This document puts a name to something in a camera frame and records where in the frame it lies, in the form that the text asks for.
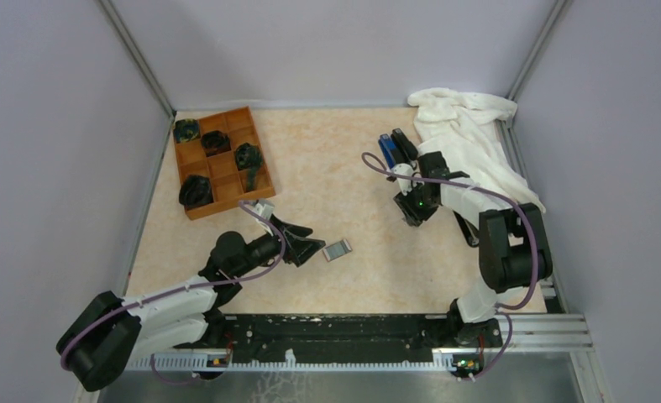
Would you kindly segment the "dark rolled tie back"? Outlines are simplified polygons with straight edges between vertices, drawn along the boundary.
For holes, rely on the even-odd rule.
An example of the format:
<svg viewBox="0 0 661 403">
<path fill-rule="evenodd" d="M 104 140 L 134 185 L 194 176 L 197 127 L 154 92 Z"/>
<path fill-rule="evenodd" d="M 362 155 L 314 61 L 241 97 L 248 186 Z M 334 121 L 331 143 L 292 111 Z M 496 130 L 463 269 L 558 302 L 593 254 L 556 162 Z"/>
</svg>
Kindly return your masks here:
<svg viewBox="0 0 661 403">
<path fill-rule="evenodd" d="M 260 147 L 243 143 L 234 151 L 234 161 L 238 170 L 258 170 L 263 165 Z"/>
</svg>

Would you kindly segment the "dark rolled tie middle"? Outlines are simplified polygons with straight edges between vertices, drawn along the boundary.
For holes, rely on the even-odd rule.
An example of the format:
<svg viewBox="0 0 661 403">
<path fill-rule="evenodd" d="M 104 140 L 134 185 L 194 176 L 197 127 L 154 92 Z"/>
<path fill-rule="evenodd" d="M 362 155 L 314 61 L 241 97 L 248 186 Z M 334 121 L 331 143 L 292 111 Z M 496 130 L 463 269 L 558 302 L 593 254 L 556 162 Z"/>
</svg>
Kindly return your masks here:
<svg viewBox="0 0 661 403">
<path fill-rule="evenodd" d="M 231 150 L 228 135 L 220 130 L 213 130 L 201 136 L 202 149 L 207 157 L 229 152 Z"/>
</svg>

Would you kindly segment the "black stapler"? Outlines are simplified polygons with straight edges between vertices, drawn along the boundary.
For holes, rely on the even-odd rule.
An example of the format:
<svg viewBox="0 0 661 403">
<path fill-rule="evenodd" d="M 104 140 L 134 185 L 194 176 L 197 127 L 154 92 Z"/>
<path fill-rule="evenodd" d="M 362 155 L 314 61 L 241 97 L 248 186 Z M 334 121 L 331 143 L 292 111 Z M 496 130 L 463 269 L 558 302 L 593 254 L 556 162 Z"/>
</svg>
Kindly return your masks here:
<svg viewBox="0 0 661 403">
<path fill-rule="evenodd" d="M 407 162 L 413 162 L 417 160 L 418 151 L 416 146 L 408 139 L 408 137 L 401 129 L 393 129 L 391 132 L 391 139 Z"/>
<path fill-rule="evenodd" d="M 465 242 L 471 248 L 478 248 L 480 244 L 478 228 L 468 222 L 457 212 L 454 212 L 454 216 L 456 218 L 457 224 L 459 225 L 459 229 L 464 236 Z"/>
</svg>

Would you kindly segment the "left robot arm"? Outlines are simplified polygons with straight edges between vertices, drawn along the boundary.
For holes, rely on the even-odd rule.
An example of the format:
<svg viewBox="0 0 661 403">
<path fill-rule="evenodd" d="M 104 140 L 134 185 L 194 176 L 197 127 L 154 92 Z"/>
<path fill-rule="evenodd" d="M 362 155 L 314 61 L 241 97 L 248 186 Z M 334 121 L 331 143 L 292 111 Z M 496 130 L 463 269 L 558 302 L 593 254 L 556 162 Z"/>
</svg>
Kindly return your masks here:
<svg viewBox="0 0 661 403">
<path fill-rule="evenodd" d="M 242 284 L 279 263 L 299 267 L 326 245 L 313 230 L 275 215 L 261 219 L 265 234 L 246 241 L 235 231 L 222 233 L 206 266 L 178 285 L 151 295 L 119 297 L 112 291 L 95 296 L 55 345 L 60 366 L 87 391 L 116 380 L 129 363 L 183 344 L 218 346 L 226 335 L 219 307 L 231 301 Z"/>
</svg>

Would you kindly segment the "orange wooden divided tray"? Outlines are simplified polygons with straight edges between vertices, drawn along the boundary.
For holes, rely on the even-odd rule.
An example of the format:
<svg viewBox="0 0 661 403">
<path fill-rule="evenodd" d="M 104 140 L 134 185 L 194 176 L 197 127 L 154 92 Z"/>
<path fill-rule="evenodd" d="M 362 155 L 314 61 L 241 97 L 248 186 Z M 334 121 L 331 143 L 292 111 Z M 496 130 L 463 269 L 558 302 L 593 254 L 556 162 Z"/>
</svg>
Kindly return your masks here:
<svg viewBox="0 0 661 403">
<path fill-rule="evenodd" d="M 191 220 L 208 217 L 230 210 L 241 200 L 273 197 L 275 187 L 260 142 L 258 130 L 249 107 L 232 109 L 202 118 L 193 118 L 200 123 L 201 136 L 213 130 L 226 133 L 231 150 L 207 157 L 202 149 L 201 137 L 184 144 L 174 140 L 180 187 L 189 175 L 202 175 L 210 179 L 213 202 L 184 213 Z M 234 151 L 243 143 L 258 145 L 263 155 L 263 165 L 258 170 L 238 170 L 234 161 Z"/>
</svg>

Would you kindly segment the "blue stapler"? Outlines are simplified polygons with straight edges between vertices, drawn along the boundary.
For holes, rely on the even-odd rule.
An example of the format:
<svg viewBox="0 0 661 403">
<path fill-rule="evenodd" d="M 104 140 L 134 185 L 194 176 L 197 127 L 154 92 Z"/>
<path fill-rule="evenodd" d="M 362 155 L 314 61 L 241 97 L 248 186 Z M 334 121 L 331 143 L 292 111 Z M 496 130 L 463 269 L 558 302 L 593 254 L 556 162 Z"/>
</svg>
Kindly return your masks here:
<svg viewBox="0 0 661 403">
<path fill-rule="evenodd" d="M 382 152 L 387 166 L 391 169 L 397 164 L 403 164 L 406 162 L 406 158 L 398 146 L 395 144 L 390 135 L 383 133 L 378 138 L 378 145 L 380 151 Z"/>
</svg>

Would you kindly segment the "dark rolled tie front left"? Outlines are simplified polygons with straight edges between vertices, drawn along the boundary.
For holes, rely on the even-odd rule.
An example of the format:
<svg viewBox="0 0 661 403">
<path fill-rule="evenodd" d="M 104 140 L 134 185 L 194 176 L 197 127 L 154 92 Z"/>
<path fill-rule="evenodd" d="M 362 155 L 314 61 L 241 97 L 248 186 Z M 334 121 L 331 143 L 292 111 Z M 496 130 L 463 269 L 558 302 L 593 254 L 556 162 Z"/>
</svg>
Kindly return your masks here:
<svg viewBox="0 0 661 403">
<path fill-rule="evenodd" d="M 201 137 L 200 123 L 193 118 L 175 121 L 173 137 L 177 144 L 184 144 L 199 139 Z"/>
</svg>

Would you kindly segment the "white towel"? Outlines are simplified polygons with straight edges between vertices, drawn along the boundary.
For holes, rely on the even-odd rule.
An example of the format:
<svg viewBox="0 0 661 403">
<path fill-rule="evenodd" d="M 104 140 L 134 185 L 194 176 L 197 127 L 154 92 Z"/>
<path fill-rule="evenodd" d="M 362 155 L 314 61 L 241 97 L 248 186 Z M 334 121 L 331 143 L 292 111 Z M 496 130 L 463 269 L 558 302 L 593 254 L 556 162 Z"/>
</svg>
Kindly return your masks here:
<svg viewBox="0 0 661 403">
<path fill-rule="evenodd" d="M 491 94 L 434 87 L 414 92 L 407 104 L 421 139 L 419 154 L 440 152 L 452 171 L 463 171 L 487 190 L 547 211 L 525 178 L 509 165 L 496 122 L 515 116 L 517 103 Z"/>
</svg>

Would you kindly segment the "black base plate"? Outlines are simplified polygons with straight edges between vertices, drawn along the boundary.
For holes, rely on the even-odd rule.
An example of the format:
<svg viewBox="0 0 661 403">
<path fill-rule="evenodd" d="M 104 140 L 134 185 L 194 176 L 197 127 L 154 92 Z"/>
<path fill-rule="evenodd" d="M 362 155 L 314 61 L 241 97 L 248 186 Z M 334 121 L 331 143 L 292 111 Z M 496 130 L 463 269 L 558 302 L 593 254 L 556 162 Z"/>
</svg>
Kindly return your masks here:
<svg viewBox="0 0 661 403">
<path fill-rule="evenodd" d="M 280 363 L 287 351 L 300 364 L 401 364 L 428 363 L 435 348 L 502 344 L 496 319 L 463 325 L 445 314 L 226 314 L 180 347 L 229 349 L 235 364 Z"/>
</svg>

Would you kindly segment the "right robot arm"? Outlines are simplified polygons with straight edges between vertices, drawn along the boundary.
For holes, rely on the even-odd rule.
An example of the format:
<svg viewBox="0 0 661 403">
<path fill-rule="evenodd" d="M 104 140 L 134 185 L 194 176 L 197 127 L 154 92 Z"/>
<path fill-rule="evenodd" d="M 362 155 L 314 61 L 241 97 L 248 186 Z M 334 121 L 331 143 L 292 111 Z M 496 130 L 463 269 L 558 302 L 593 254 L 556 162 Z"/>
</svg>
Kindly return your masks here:
<svg viewBox="0 0 661 403">
<path fill-rule="evenodd" d="M 509 307 L 509 294 L 526 290 L 516 304 L 526 305 L 538 282 L 553 273 L 553 259 L 542 209 L 489 191 L 463 171 L 451 171 L 443 155 L 431 152 L 414 165 L 395 163 L 391 175 L 399 192 L 394 201 L 407 224 L 418 227 L 440 207 L 452 210 L 462 234 L 479 250 L 478 280 L 449 308 L 447 334 L 458 346 L 483 336 L 498 306 Z"/>
</svg>

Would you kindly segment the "dark rolled tie front right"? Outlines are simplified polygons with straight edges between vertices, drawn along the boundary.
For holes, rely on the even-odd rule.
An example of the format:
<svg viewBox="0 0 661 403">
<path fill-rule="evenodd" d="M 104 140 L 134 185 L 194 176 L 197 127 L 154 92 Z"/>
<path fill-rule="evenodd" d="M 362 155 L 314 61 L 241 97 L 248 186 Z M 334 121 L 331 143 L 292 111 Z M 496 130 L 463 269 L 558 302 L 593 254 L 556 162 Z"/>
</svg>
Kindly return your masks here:
<svg viewBox="0 0 661 403">
<path fill-rule="evenodd" d="M 189 175 L 181 185 L 178 202 L 187 210 L 211 204 L 213 195 L 210 179 L 202 175 Z"/>
</svg>

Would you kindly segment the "aluminium frame rail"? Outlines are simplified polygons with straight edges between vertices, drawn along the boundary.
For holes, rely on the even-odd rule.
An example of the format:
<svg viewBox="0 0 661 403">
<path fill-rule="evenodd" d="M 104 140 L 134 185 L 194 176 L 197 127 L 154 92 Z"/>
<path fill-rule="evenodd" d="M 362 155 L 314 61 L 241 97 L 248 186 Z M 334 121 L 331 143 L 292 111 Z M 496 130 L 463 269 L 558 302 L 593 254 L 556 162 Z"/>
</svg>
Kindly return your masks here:
<svg viewBox="0 0 661 403">
<path fill-rule="evenodd" d="M 585 402 L 607 402 L 585 319 L 571 314 L 222 315 L 190 317 L 146 332 L 127 313 L 68 339 L 64 360 L 89 391 L 127 369 L 196 374 L 251 371 L 435 372 L 469 381 L 504 369 L 513 353 L 566 353 Z"/>
</svg>

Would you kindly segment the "dark rolled tie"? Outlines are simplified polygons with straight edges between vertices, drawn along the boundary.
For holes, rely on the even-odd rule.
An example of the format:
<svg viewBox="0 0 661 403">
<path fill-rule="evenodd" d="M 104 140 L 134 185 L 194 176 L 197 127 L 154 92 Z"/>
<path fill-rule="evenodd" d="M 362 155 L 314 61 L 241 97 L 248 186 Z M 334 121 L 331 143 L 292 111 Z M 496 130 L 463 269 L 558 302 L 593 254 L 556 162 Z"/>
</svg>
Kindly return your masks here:
<svg viewBox="0 0 661 403">
<path fill-rule="evenodd" d="M 234 151 L 234 161 L 238 170 L 258 170 L 263 165 L 260 147 L 243 143 Z"/>
<path fill-rule="evenodd" d="M 199 139 L 201 137 L 200 123 L 193 118 L 175 121 L 173 137 L 177 144 L 184 144 Z"/>
<path fill-rule="evenodd" d="M 211 204 L 213 195 L 210 179 L 202 175 L 189 175 L 181 185 L 178 202 L 187 210 Z"/>
<path fill-rule="evenodd" d="M 201 136 L 202 149 L 207 157 L 229 152 L 231 150 L 228 135 L 220 130 L 213 130 Z"/>
</svg>

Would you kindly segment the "staple box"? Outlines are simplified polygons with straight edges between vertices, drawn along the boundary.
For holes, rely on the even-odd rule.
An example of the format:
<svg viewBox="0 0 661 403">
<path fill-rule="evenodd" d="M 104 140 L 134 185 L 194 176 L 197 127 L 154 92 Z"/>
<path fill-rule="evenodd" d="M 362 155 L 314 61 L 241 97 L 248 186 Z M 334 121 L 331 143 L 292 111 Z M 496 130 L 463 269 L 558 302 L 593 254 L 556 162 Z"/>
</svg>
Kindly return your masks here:
<svg viewBox="0 0 661 403">
<path fill-rule="evenodd" d="M 353 251 L 347 239 L 341 239 L 338 242 L 331 243 L 323 248 L 323 256 L 328 262 L 332 262 L 340 257 L 350 254 Z"/>
</svg>

